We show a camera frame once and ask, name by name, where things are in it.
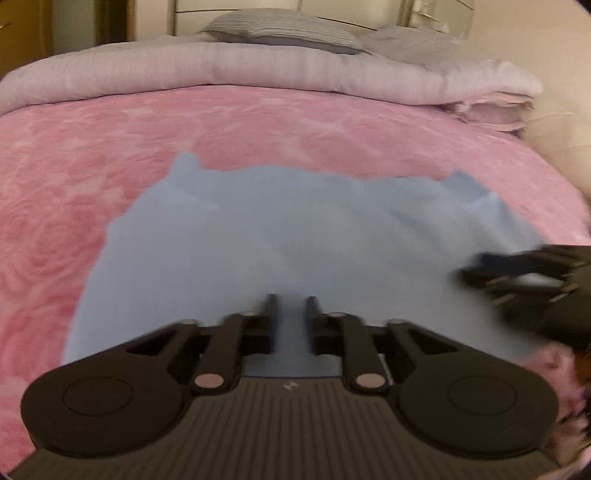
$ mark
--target striped pillow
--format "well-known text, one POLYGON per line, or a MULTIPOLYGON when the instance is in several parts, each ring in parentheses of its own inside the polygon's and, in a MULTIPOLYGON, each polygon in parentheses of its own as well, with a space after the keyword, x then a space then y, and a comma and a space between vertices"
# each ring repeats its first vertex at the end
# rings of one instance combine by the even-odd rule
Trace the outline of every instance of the striped pillow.
POLYGON ((217 17, 202 31, 219 41, 318 48, 356 54, 363 45, 350 32, 322 18, 282 8, 248 8, 217 17))

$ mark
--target pink blanket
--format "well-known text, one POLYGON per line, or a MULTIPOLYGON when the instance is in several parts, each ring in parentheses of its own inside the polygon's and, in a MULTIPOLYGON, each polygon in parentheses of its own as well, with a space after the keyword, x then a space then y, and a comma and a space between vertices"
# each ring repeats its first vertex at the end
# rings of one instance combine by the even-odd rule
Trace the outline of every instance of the pink blanket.
POLYGON ((60 362, 109 222, 174 157, 356 177, 467 171, 552 242, 591 244, 578 192, 516 138, 431 108, 201 86, 32 106, 0 118, 0 469, 32 451, 19 401, 60 362))

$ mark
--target light blue cloth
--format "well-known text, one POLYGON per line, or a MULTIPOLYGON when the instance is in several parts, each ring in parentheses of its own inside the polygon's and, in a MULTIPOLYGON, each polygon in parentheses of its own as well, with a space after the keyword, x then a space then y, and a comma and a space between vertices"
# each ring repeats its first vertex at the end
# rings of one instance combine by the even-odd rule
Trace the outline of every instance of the light blue cloth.
POLYGON ((336 375, 314 357, 304 301, 370 325, 407 319, 508 360, 539 340, 514 332, 451 272, 481 251, 541 242, 496 195, 464 173, 355 180, 284 167, 204 170, 182 154, 164 180, 109 226, 78 305, 64 362, 177 319, 208 325, 281 295, 277 353, 245 372, 336 375))

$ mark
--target ribbed black surface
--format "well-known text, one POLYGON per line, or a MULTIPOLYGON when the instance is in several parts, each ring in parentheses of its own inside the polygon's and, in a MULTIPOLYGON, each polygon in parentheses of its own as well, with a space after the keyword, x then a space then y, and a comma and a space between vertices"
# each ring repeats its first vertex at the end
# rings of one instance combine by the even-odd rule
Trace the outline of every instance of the ribbed black surface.
POLYGON ((168 435, 115 458, 41 450, 14 480, 532 480, 555 468, 541 453, 499 462, 439 452, 412 437, 385 400, 339 379, 244 378, 200 397, 168 435))

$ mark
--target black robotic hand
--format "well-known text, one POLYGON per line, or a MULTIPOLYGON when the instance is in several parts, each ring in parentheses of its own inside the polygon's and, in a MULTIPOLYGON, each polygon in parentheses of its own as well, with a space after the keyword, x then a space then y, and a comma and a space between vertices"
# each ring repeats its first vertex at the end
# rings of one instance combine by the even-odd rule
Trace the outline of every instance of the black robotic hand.
POLYGON ((591 346, 591 247, 544 245, 517 255, 482 254, 459 272, 484 290, 512 326, 586 351, 591 346), (524 275, 546 281, 524 281, 524 275))

